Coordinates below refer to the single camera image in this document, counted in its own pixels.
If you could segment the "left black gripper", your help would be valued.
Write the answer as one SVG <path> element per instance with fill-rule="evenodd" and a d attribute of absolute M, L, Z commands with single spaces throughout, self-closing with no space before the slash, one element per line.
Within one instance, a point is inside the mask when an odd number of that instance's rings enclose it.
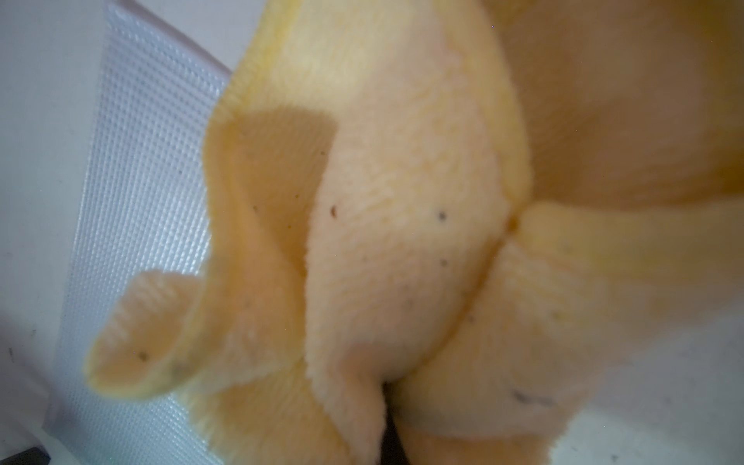
<path fill-rule="evenodd" d="M 0 465 L 49 465 L 50 456 L 38 447 L 3 458 Z"/>

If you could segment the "yellow microfiber cloth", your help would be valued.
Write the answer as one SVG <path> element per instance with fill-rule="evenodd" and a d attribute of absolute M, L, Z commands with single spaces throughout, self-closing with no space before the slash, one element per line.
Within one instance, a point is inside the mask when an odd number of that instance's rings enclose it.
<path fill-rule="evenodd" d="M 743 300 L 739 1 L 269 1 L 199 275 L 84 375 L 228 464 L 544 464 L 605 371 Z"/>

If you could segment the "clear mesh document bag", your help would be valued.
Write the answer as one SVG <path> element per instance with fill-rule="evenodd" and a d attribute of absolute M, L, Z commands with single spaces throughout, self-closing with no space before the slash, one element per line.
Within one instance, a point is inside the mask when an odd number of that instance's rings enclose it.
<path fill-rule="evenodd" d="M 104 14 L 97 114 L 45 428 L 83 464 L 212 464 L 174 399 L 102 399 L 83 381 L 83 360 L 137 271 L 195 272 L 203 261 L 201 146 L 229 72 L 135 2 L 108 1 Z"/>

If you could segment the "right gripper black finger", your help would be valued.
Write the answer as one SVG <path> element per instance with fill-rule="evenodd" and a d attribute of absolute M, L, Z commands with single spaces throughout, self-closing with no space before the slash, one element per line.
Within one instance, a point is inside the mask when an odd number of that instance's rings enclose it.
<path fill-rule="evenodd" d="M 380 449 L 381 465 L 409 465 L 410 461 L 405 453 L 394 421 L 395 408 L 391 404 L 391 387 L 383 386 L 386 401 L 386 429 Z"/>

